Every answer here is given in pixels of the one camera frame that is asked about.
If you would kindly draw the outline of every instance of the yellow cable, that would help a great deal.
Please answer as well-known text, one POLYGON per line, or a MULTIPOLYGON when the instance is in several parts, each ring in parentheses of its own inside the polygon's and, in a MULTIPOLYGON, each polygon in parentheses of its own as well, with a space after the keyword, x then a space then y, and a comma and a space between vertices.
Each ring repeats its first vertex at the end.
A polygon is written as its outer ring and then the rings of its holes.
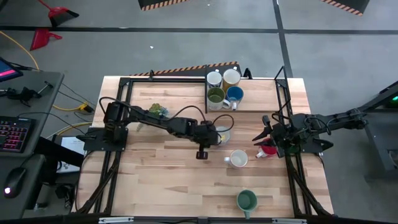
MULTIPOLYGON (((33 56, 29 53, 29 51, 27 51, 27 50, 25 49, 25 47, 23 47, 21 44, 19 44, 19 43, 18 43, 16 40, 14 40, 12 37, 10 37, 10 36, 8 36, 7 34, 5 34, 3 31, 0 31, 0 34, 2 34, 3 36, 7 37, 7 38, 10 39, 11 41, 13 41, 16 45, 18 45, 18 47, 20 47, 22 50, 24 50, 24 51, 30 56, 30 58, 33 60, 33 62, 35 63, 36 69, 40 70, 40 69, 39 69, 39 66, 37 65, 37 62, 36 62, 35 58, 33 58, 33 56)), ((75 110, 80 110, 80 109, 81 109, 81 105, 80 105, 79 107, 73 108, 73 109, 65 109, 65 108, 61 108, 61 107, 59 107, 59 106, 55 106, 55 105, 52 105, 52 106, 53 106, 55 109, 62 110, 62 111, 75 111, 75 110)))
POLYGON ((30 58, 33 60, 33 62, 35 63, 36 69, 39 69, 39 66, 37 65, 37 62, 35 60, 35 58, 33 58, 33 56, 29 53, 29 51, 27 51, 25 49, 25 47, 23 47, 21 44, 19 44, 16 40, 14 40, 13 38, 9 37, 7 34, 5 34, 3 31, 0 31, 0 34, 2 34, 3 36, 7 37, 8 39, 10 39, 11 41, 13 41, 14 43, 16 43, 22 50, 24 50, 29 56, 30 58))
MULTIPOLYGON (((91 125, 91 124, 92 124, 91 122, 87 122, 87 123, 82 123, 82 124, 73 125, 73 127, 79 127, 79 126, 91 125)), ((63 131, 60 131, 60 132, 58 133, 58 135, 61 135, 61 134, 65 133, 65 132, 71 130, 73 127, 70 126, 69 128, 67 128, 67 129, 65 129, 65 130, 63 130, 63 131)))
POLYGON ((61 108, 61 107, 59 107, 59 106, 55 106, 55 105, 52 105, 55 109, 57 109, 57 110, 62 110, 62 111, 76 111, 76 110, 80 110, 80 107, 77 107, 77 108, 72 108, 72 109, 65 109, 65 108, 61 108))

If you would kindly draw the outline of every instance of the wooden tabletop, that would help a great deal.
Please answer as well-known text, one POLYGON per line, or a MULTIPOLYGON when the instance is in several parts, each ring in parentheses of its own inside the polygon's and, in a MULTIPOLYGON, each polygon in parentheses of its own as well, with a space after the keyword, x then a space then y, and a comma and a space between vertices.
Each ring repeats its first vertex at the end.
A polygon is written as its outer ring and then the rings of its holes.
MULTIPOLYGON (((100 97, 116 97, 120 78, 104 77, 100 97)), ((278 109, 275 83, 272 79, 241 80, 239 86, 245 96, 254 94, 251 90, 257 91, 258 96, 252 101, 249 97, 245 99, 248 105, 252 108, 267 105, 269 109, 206 114, 206 119, 214 120, 228 113, 235 120, 227 145, 206 149, 208 160, 195 159, 198 145, 194 142, 177 139, 151 126, 144 126, 140 131, 137 131, 137 123, 128 126, 129 138, 121 158, 112 215, 243 217, 243 212, 236 206, 236 196, 243 189, 249 189, 258 197, 258 206, 252 217, 293 217, 285 159, 277 156, 256 159, 257 147, 251 141, 264 128, 262 116, 278 109), (249 162, 243 169, 233 169, 223 161, 235 149, 242 149, 249 155, 249 162)), ((303 79, 290 78, 289 87, 293 112, 310 113, 303 79)), ((196 105, 204 111, 204 84, 135 83, 131 104, 149 109, 153 103, 160 103, 171 115, 188 105, 196 105)), ((93 126, 103 126, 103 116, 97 106, 93 126)), ((179 116, 202 120, 195 108, 187 109, 179 116)), ((231 121, 229 118, 220 119, 215 125, 229 127, 231 121)), ((104 152, 94 152, 83 165, 79 207, 98 185, 103 158, 104 152)), ((309 189, 326 210, 333 212, 320 159, 302 154, 302 160, 309 189)), ((102 209, 108 189, 105 192, 102 209)), ((297 193, 300 208, 304 211, 301 191, 297 193)))

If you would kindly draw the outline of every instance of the mug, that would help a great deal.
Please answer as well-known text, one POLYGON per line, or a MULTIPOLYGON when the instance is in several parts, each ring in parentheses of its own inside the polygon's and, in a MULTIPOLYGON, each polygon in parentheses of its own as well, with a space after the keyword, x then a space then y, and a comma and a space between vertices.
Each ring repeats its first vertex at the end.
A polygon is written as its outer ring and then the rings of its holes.
POLYGON ((244 212, 244 217, 250 219, 250 213, 256 209, 257 196, 251 190, 242 190, 236 198, 238 207, 244 212))
POLYGON ((213 87, 221 87, 221 82, 223 81, 223 77, 219 73, 219 70, 216 69, 215 72, 209 72, 206 76, 208 88, 213 87))
POLYGON ((241 81, 241 73, 237 71, 237 67, 230 68, 223 74, 223 90, 226 92, 231 86, 237 86, 241 81))
POLYGON ((233 168, 242 168, 246 166, 249 161, 249 157, 243 150, 234 150, 229 157, 224 158, 224 162, 229 164, 233 168))
POLYGON ((227 128, 224 126, 216 127, 216 131, 218 131, 218 134, 219 134, 218 142, 220 143, 220 146, 225 145, 231 138, 231 130, 229 130, 229 131, 225 131, 225 130, 227 130, 227 128))
POLYGON ((226 91, 226 100, 232 106, 232 110, 238 108, 239 103, 243 99, 243 90, 241 87, 232 86, 226 91))
POLYGON ((274 156, 277 154, 277 148, 275 146, 260 146, 258 149, 259 153, 256 155, 256 158, 274 156))
POLYGON ((207 91, 207 105, 211 110, 228 109, 231 107, 231 103, 225 100, 225 93, 220 87, 213 87, 207 91))

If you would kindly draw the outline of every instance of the keyboard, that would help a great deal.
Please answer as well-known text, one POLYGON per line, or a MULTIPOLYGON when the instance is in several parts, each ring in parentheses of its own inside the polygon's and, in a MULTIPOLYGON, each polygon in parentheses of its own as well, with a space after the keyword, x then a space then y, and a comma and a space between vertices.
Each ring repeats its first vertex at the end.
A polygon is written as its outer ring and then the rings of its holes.
POLYGON ((33 119, 0 116, 0 152, 22 153, 33 123, 33 119))

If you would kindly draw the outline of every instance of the white paper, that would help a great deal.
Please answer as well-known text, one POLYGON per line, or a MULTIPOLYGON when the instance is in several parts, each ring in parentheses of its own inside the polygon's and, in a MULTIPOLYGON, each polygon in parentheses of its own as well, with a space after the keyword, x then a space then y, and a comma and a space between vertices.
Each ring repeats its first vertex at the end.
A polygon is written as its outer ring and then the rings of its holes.
MULTIPOLYGON (((76 137, 64 137, 62 138, 61 146, 70 149, 72 151, 75 151, 77 153, 80 153, 84 155, 84 146, 85 143, 76 137)), ((66 172, 78 172, 80 170, 79 167, 67 164, 66 162, 61 162, 62 167, 60 170, 57 171, 57 173, 66 173, 66 172)))

